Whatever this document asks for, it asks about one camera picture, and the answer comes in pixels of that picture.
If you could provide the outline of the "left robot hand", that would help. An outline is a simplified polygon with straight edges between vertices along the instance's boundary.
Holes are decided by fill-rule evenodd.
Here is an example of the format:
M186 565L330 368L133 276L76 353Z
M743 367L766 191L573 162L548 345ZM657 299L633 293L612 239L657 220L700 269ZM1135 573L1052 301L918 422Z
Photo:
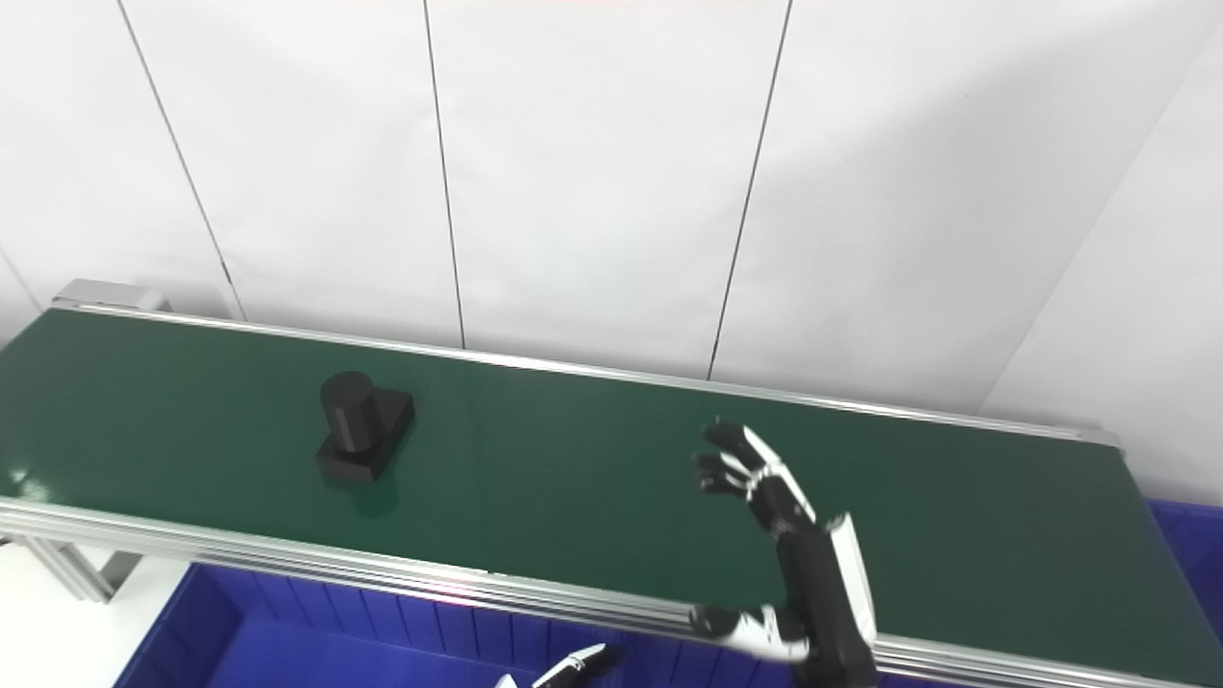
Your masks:
M569 653L550 668L545 668L528 687L587 687L591 682L610 675L620 657L623 657L621 645L593 644Z

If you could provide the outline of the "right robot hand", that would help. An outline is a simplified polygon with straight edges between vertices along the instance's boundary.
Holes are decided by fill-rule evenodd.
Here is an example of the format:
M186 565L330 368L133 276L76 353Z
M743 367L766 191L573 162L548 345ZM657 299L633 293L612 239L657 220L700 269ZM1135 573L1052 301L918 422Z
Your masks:
M819 518L786 462L750 426L712 422L693 459L700 491L744 500L777 545L785 601L697 605L689 626L737 653L785 664L796 687L874 687L877 623L852 517Z

